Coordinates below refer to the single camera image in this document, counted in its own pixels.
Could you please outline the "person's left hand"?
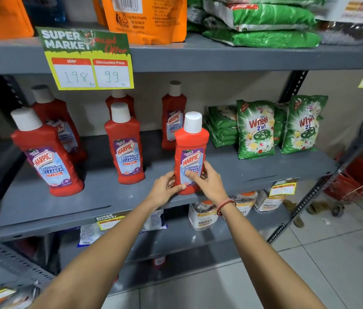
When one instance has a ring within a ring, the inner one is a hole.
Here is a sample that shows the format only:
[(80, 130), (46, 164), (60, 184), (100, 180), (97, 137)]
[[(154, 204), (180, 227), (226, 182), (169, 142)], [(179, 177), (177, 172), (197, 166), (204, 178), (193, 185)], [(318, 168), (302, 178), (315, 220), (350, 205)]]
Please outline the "person's left hand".
[(146, 201), (148, 207), (155, 211), (165, 205), (174, 194), (169, 194), (169, 188), (176, 186), (174, 171), (170, 171), (155, 180)]

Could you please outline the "person's right hand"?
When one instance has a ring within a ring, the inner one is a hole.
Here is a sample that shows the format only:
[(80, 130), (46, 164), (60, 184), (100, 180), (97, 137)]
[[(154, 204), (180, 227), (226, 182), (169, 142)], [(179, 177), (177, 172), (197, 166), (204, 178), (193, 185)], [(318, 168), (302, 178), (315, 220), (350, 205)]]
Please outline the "person's right hand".
[(216, 205), (217, 211), (219, 211), (221, 207), (233, 201), (228, 197), (223, 187), (220, 174), (215, 171), (207, 160), (204, 161), (204, 170), (206, 172), (206, 183), (200, 189), (207, 199)]

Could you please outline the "red bottle white cap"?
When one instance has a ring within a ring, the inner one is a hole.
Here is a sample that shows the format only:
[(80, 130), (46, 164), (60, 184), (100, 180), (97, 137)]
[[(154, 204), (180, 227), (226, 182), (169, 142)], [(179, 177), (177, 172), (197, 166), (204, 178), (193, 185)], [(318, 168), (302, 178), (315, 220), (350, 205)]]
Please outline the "red bottle white cap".
[(180, 81), (169, 82), (169, 90), (162, 97), (162, 148), (175, 149), (175, 132), (183, 127), (187, 97), (182, 93)]
[(145, 179), (143, 169), (140, 123), (131, 117), (127, 103), (113, 103), (110, 107), (112, 117), (104, 128), (109, 139), (109, 148), (118, 182), (132, 185)]
[(202, 127), (203, 116), (199, 112), (187, 112), (184, 125), (175, 132), (174, 176), (175, 185), (186, 188), (179, 195), (190, 195), (199, 191), (199, 186), (185, 175), (192, 171), (199, 177), (203, 172), (205, 150), (209, 141), (209, 132)]
[(84, 162), (87, 159), (87, 153), (81, 144), (79, 133), (65, 101), (55, 98), (47, 85), (35, 85), (30, 90), (35, 100), (31, 108), (43, 123), (56, 128), (58, 137), (71, 161)]
[(136, 119), (134, 108), (134, 98), (126, 93), (124, 89), (114, 89), (111, 95), (106, 98), (105, 104), (109, 111), (109, 118), (112, 118), (111, 105), (114, 103), (126, 103), (128, 105), (129, 113), (132, 118)]
[(49, 186), (55, 197), (75, 195), (84, 189), (67, 150), (54, 126), (44, 123), (34, 109), (22, 107), (10, 112), (17, 129), (11, 139), (28, 163)]

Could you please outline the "person's right forearm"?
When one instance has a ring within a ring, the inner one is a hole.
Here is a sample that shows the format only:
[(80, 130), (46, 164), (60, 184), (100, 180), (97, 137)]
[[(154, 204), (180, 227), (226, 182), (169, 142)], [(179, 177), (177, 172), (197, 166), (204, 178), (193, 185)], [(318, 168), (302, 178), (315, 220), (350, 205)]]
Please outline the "person's right forearm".
[(239, 211), (221, 207), (233, 242), (264, 309), (327, 309), (308, 284), (282, 259)]

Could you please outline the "person's left forearm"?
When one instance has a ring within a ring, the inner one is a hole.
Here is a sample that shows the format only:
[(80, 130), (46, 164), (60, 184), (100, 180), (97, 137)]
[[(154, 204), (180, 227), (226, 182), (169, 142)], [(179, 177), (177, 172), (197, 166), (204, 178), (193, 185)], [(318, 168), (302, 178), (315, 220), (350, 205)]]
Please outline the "person's left forearm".
[(147, 197), (72, 260), (28, 309), (101, 309), (143, 224), (165, 202)]

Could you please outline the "white orange pouch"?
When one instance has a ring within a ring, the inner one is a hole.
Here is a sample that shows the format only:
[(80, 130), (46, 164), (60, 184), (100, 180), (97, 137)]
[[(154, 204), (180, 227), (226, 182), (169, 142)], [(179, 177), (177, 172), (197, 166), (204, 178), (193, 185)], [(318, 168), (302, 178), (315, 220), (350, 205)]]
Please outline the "white orange pouch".
[(256, 202), (258, 196), (257, 191), (251, 192), (243, 192), (239, 193), (235, 196), (231, 196), (231, 199), (236, 203), (236, 207), (239, 211), (244, 215), (247, 216)]
[(189, 223), (196, 231), (211, 227), (218, 219), (216, 205), (210, 201), (200, 201), (189, 204)]
[(257, 191), (257, 197), (254, 204), (254, 210), (257, 213), (273, 212), (278, 209), (283, 201), (286, 199), (286, 195), (269, 196), (265, 190)]

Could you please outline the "blue white packet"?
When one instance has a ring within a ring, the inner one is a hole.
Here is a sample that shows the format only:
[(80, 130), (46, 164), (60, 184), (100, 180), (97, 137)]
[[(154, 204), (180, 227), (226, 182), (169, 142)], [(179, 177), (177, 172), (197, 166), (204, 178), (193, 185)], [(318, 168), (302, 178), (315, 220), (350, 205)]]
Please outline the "blue white packet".
[(140, 233), (167, 229), (168, 225), (164, 220), (164, 210), (159, 209), (150, 214), (146, 222), (143, 224)]
[(91, 245), (104, 234), (97, 223), (81, 226), (79, 231), (77, 248)]

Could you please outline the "stack of lying green packs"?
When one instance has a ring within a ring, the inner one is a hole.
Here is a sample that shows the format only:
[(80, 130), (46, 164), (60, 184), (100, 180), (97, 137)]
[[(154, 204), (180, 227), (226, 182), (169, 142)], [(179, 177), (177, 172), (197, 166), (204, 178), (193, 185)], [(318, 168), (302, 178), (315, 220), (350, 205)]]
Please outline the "stack of lying green packs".
[(205, 128), (210, 140), (218, 147), (236, 145), (239, 142), (236, 105), (218, 105), (206, 107)]

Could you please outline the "green flower-print detergent packet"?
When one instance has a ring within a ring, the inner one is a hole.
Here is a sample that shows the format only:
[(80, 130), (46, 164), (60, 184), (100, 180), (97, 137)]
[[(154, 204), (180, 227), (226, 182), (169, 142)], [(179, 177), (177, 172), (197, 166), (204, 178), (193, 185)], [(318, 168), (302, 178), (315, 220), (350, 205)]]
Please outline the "green flower-print detergent packet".
[(284, 134), (285, 127), (287, 123), (287, 115), (288, 115), (288, 103), (276, 103), (274, 104), (274, 131), (273, 131), (273, 139), (274, 145), (281, 145)]
[(312, 150), (319, 132), (321, 113), (328, 102), (326, 95), (294, 95), (287, 107), (287, 121), (281, 153)]
[(258, 159), (275, 155), (273, 103), (266, 100), (237, 100), (236, 107), (238, 159)]

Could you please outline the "grey metal shelf rack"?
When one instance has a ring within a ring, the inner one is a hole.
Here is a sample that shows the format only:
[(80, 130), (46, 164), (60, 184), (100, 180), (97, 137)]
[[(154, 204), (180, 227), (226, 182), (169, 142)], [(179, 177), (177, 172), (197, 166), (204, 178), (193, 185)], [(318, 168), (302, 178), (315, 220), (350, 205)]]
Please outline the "grey metal shelf rack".
[[(233, 48), (192, 34), (183, 44), (131, 45), (130, 50), (136, 73), (363, 69), (363, 46), (319, 46), (315, 49)], [(6, 87), (15, 85), (7, 78), (13, 74), (50, 74), (37, 38), (0, 41), (0, 77), (3, 77)], [(37, 219), (33, 218), (32, 213), (26, 213), (27, 221), (20, 223), (10, 223), (9, 218), (3, 218), (3, 224), (0, 224), (0, 243), (93, 223), (96, 217), (128, 211), (141, 202), (148, 193), (152, 180), (142, 182), (140, 187), (119, 187), (118, 183), (113, 183), (113, 179), (108, 178), (113, 175), (112, 162), (107, 160), (107, 145), (102, 143), (103, 140), (106, 137), (101, 135), (85, 140), (85, 144), (91, 145), (89, 152), (95, 153), (100, 149), (102, 153), (100, 161), (90, 156), (83, 167), (87, 171), (86, 187), (90, 189), (89, 192), (60, 201), (54, 197), (48, 199), (56, 205), (67, 204), (67, 208), (73, 209), (73, 212), (48, 218), (40, 213)], [(225, 184), (226, 191), (230, 193), (247, 188), (270, 187), (276, 181), (290, 177), (320, 178), (303, 198), (299, 206), (303, 210), (362, 150), (363, 135), (342, 155), (340, 163), (326, 157), (321, 151), (307, 151), (299, 157), (277, 153), (267, 158), (267, 161), (239, 160), (232, 146), (224, 146), (219, 151), (211, 147), (206, 154), (209, 162), (230, 179)]]

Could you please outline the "green yellow price sign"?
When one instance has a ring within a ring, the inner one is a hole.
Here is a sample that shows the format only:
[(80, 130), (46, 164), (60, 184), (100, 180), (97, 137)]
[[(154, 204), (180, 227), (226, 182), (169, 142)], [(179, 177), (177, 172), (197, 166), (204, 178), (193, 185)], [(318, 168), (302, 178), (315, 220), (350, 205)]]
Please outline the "green yellow price sign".
[(133, 63), (125, 33), (36, 27), (60, 91), (133, 89)]

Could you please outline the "grey perforated side rack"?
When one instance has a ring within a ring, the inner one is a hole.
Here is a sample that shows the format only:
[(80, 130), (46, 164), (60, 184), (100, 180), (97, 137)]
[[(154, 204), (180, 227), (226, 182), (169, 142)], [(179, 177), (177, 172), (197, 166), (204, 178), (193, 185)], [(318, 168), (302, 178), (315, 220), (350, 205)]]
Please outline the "grey perforated side rack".
[(0, 285), (46, 288), (54, 278), (50, 272), (0, 243)]

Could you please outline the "colourful shiny packets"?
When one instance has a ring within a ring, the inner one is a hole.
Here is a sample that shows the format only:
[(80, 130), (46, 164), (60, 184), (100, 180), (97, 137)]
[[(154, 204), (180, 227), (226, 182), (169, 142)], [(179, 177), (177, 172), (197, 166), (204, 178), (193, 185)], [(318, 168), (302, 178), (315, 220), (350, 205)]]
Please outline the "colourful shiny packets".
[(17, 288), (0, 286), (0, 309), (28, 309), (40, 295), (41, 289), (35, 285), (21, 285)]

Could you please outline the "clear packets of dark goods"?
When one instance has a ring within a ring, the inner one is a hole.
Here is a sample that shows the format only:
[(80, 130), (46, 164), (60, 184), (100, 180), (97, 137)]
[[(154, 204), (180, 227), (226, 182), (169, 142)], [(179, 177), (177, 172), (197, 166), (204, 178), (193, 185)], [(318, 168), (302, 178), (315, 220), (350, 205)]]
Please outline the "clear packets of dark goods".
[(317, 33), (321, 44), (358, 46), (363, 44), (363, 24), (332, 21), (318, 21)]

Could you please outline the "dark blue packet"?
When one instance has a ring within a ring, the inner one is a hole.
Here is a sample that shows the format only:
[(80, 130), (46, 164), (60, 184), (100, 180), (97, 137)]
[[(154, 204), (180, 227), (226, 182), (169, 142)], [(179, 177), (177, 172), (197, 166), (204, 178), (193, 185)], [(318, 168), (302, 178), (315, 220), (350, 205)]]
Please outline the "dark blue packet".
[(22, 2), (34, 26), (57, 27), (67, 22), (62, 0), (22, 0)]

